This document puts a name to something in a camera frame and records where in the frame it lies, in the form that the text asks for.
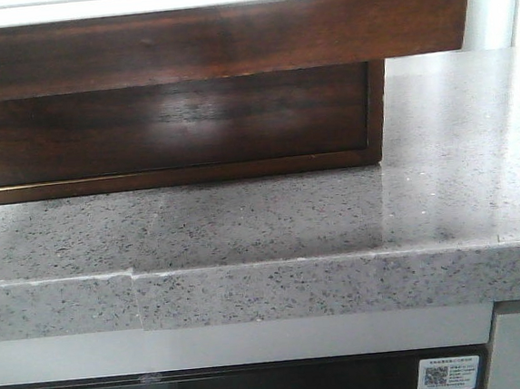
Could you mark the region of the wooden drawer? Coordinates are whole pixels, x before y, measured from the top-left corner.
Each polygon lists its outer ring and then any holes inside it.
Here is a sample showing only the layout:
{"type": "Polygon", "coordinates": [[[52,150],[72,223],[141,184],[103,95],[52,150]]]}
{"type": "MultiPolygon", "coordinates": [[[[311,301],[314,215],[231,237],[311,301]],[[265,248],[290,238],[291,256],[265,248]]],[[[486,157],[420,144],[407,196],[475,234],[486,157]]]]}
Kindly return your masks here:
{"type": "Polygon", "coordinates": [[[0,187],[361,149],[363,63],[0,102],[0,187]]]}
{"type": "Polygon", "coordinates": [[[452,51],[467,0],[282,0],[0,29],[0,101],[452,51]]]}

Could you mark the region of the dark wooden drawer cabinet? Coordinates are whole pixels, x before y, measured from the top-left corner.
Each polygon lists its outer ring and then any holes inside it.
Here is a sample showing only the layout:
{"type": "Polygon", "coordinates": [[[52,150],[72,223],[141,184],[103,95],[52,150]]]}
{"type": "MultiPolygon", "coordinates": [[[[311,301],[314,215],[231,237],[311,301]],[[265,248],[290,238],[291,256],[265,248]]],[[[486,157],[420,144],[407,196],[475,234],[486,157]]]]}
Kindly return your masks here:
{"type": "Polygon", "coordinates": [[[381,60],[361,63],[368,68],[367,142],[361,149],[10,185],[0,187],[0,204],[373,165],[382,159],[385,65],[381,60]]]}

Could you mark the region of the white QR code sticker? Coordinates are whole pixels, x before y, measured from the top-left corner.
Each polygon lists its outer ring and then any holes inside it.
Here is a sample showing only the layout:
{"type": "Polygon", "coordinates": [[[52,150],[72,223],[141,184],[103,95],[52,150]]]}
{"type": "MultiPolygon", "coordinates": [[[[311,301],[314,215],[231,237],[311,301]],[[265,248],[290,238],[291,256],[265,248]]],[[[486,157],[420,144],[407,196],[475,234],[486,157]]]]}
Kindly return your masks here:
{"type": "Polygon", "coordinates": [[[481,358],[465,355],[418,362],[417,389],[476,389],[481,358]]]}

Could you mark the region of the grey trim panel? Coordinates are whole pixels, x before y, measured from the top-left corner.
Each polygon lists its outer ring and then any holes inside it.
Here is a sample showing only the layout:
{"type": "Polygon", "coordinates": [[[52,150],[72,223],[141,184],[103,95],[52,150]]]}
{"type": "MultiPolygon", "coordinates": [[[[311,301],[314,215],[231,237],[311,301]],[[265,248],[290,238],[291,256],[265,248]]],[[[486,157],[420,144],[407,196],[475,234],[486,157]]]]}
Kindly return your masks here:
{"type": "Polygon", "coordinates": [[[0,386],[484,344],[490,303],[0,342],[0,386]]]}

